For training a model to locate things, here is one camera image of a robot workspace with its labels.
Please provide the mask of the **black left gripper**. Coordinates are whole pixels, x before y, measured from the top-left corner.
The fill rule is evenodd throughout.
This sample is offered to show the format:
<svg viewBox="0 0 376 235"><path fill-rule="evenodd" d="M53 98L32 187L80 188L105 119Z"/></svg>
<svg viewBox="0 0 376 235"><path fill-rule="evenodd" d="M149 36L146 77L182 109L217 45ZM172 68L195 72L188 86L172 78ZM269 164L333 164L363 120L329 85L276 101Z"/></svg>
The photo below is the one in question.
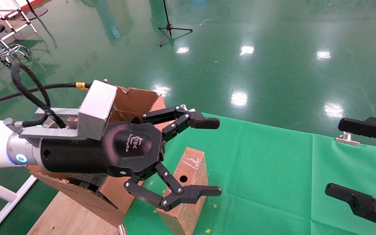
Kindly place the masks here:
<svg viewBox="0 0 376 235"><path fill-rule="evenodd" d="M43 139L40 155L49 172L147 179L163 160L163 134L151 123L117 122L101 140Z"/></svg>

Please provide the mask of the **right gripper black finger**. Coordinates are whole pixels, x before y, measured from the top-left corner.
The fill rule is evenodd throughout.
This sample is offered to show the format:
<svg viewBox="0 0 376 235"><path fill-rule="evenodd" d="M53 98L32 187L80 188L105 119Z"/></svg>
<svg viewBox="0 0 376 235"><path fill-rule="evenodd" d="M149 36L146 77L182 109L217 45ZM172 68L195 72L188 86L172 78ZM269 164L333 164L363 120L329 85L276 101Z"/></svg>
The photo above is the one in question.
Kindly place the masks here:
<svg viewBox="0 0 376 235"><path fill-rule="evenodd" d="M335 183L327 184L325 194L346 202L355 216L376 223L376 198L371 195Z"/></svg>
<svg viewBox="0 0 376 235"><path fill-rule="evenodd" d="M342 118L338 124L338 129L342 132L376 138L376 118L369 117L364 121Z"/></svg>

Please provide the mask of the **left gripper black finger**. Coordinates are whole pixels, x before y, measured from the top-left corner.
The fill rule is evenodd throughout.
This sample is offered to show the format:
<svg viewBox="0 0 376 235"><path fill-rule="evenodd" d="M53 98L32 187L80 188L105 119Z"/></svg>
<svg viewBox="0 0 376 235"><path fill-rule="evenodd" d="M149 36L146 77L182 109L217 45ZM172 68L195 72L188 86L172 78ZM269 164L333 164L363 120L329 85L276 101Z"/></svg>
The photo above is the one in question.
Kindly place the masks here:
<svg viewBox="0 0 376 235"><path fill-rule="evenodd" d="M167 212L179 204L196 204L202 196L218 197L221 195L221 188L218 186L182 186L162 163L156 165L155 172L171 190L169 195L162 197L161 195L138 185L138 179L136 176L132 176L130 180L127 180L124 183L124 188L129 194L137 199Z"/></svg>
<svg viewBox="0 0 376 235"><path fill-rule="evenodd" d="M142 122L158 125L171 122L162 129L162 140L169 141L188 127L194 129L218 129L219 118L205 117L201 112L188 111L181 106L159 109L142 115Z"/></svg>

